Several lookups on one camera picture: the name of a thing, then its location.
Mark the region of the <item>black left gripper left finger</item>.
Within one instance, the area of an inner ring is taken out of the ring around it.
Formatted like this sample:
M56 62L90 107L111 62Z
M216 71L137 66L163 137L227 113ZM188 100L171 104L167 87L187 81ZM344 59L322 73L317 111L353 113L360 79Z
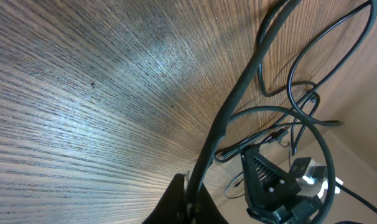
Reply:
M161 199L143 224L178 224L184 222L183 174L175 174Z

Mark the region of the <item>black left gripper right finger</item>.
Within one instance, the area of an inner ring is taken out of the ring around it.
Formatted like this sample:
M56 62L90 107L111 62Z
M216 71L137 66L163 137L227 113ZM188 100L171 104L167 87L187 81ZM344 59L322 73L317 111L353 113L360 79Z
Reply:
M204 184L202 184L195 202L195 223L228 224Z

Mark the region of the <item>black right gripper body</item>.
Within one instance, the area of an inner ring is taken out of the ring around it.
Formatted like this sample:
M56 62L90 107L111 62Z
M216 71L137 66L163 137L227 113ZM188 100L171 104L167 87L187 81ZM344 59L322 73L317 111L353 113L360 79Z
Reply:
M318 196L297 195L272 211L249 207L246 211L251 218L261 223L308 224L311 221L310 217L319 210L321 205L322 201Z

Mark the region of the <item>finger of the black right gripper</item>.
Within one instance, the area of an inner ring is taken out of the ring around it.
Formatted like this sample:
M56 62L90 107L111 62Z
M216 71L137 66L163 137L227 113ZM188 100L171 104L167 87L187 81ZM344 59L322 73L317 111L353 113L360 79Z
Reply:
M259 146L241 153L245 198L251 208L279 208L300 191L296 178L265 158Z

